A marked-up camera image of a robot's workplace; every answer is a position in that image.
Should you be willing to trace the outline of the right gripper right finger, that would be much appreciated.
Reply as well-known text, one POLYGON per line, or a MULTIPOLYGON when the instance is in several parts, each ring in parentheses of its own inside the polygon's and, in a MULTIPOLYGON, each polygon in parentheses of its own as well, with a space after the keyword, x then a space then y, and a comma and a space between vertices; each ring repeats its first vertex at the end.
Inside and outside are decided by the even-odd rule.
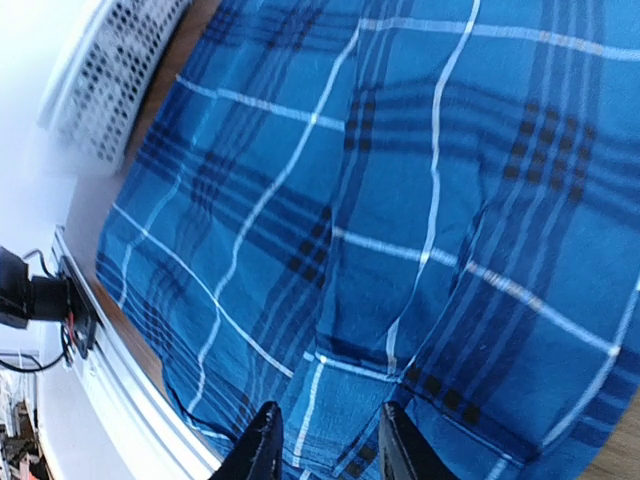
POLYGON ((378 437, 382 479, 450 478, 450 470, 397 402, 382 406, 378 437))

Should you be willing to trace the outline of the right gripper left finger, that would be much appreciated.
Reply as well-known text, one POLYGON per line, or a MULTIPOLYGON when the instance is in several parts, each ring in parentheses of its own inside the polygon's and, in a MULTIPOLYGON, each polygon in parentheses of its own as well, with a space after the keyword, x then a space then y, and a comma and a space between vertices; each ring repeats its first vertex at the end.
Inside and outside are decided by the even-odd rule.
POLYGON ((275 401, 265 402, 210 480, 282 478, 283 419, 275 401))

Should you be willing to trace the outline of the blue plaid long sleeve shirt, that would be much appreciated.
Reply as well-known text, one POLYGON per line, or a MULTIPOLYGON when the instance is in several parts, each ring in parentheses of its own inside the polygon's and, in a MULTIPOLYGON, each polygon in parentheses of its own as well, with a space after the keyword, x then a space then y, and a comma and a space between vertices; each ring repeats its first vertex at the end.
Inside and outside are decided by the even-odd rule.
POLYGON ((224 1, 96 274, 228 454, 376 479, 394 400, 462 479, 574 479, 639 385, 635 1, 224 1))

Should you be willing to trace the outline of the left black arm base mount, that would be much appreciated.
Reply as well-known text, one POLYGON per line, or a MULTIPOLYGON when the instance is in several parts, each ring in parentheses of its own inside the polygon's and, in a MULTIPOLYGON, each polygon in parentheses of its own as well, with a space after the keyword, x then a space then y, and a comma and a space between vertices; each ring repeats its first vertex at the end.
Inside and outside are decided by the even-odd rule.
POLYGON ((93 349, 99 315, 72 259, 63 255, 56 274, 32 276, 25 260, 1 250, 1 323, 24 330, 30 321, 64 324, 86 359, 93 349))

